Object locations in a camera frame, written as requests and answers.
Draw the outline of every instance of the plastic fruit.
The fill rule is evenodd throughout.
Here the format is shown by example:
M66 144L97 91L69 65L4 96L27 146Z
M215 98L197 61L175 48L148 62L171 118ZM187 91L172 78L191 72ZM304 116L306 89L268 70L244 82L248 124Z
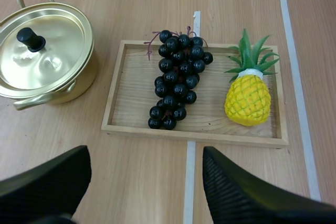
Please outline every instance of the plastic fruit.
M259 55L267 48L262 48L268 36L255 43L251 49L247 31L244 29L239 47L231 47L241 52L241 60L232 59L239 64L238 68L227 71L236 73L225 101L225 113L234 122L244 126L253 126L267 121L270 113L271 96L263 75L275 74L266 71L279 59L266 61L271 56L278 56L274 52L265 54L258 62Z

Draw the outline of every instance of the white tape line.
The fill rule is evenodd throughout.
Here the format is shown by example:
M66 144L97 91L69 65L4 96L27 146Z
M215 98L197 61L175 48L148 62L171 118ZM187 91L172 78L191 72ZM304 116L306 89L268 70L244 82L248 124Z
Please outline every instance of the white tape line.
M280 0L280 2L281 2L282 17L284 19L283 24L285 26L290 65L291 65L292 76L293 76L296 105L298 107L299 124L300 124L301 137L302 137L302 143L303 143L303 153L305 156L304 160L306 162L310 197L314 200L321 201L319 182L317 179L314 154L313 154L313 149L311 145L311 138L310 138L308 119L307 119L305 99L303 97L299 64L298 64L298 59L297 59L297 54L296 54L296 49L295 49L295 42L294 42L294 37L293 37L292 26L290 23L287 0Z
M193 31L200 35L201 27L201 12L194 13L194 29ZM195 158L196 158L196 143L188 141L187 144L187 159L185 168L185 189L184 189L184 213L183 224L193 224L194 214L194 187L195 187Z

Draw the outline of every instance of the pot lid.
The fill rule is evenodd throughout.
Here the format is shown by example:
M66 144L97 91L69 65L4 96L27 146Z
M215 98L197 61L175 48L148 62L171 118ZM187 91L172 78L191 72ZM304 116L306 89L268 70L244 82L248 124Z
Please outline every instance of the pot lid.
M0 95L27 98L57 90L88 62L87 17L61 3L23 8L0 23Z

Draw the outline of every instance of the gold pot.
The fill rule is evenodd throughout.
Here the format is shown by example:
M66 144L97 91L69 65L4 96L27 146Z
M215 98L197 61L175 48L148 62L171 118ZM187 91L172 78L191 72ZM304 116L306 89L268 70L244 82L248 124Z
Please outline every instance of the gold pot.
M0 95L23 110L75 99L98 70L93 32L84 13L49 0L0 22Z

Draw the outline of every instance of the wooden table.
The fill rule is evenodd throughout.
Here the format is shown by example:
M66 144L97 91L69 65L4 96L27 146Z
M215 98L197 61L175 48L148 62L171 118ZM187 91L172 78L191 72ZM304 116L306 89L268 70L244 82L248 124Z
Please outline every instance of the wooden table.
M208 42L237 43L243 28L252 41L272 34L268 43L277 45L281 55L286 102L288 148L214 146L252 174L309 196L280 0L56 1L81 9L90 19L99 73L85 94L63 105L17 112L12 100L0 98L0 179L85 144L93 174L75 214L79 223L182 223L186 143L106 135L100 126L120 40L148 40L151 31L164 28L185 30L200 10L201 34ZM16 0L0 0L0 6L0 19L19 9ZM196 144L194 223L211 223L202 185L203 146ZM335 188L326 199L336 202Z

